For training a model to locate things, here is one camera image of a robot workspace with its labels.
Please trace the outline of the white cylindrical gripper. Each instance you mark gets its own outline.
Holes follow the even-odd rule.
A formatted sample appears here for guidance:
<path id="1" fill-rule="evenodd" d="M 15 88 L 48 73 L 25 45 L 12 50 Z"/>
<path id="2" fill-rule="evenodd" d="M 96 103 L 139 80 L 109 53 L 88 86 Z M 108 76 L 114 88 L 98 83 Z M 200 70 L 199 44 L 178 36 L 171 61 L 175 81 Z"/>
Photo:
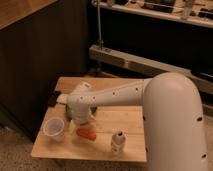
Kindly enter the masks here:
<path id="1" fill-rule="evenodd" d="M 73 134 L 75 132 L 75 129 L 76 129 L 75 124 L 81 125 L 88 121 L 94 122 L 95 116 L 91 114 L 91 110 L 89 108 L 74 109 L 72 113 L 72 120 L 69 122 L 69 125 L 68 125 L 68 131 L 70 134 Z"/>

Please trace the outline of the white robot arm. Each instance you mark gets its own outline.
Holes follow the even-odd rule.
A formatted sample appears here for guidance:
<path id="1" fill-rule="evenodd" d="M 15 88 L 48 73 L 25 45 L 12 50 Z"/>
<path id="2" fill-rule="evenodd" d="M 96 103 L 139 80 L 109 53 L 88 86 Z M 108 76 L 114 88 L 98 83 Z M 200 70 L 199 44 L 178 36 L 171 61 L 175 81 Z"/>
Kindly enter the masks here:
<path id="1" fill-rule="evenodd" d="M 209 171 L 201 97 L 182 74 L 166 72 L 95 91 L 81 83 L 67 105 L 77 124 L 88 121 L 92 107 L 140 106 L 147 171 Z"/>

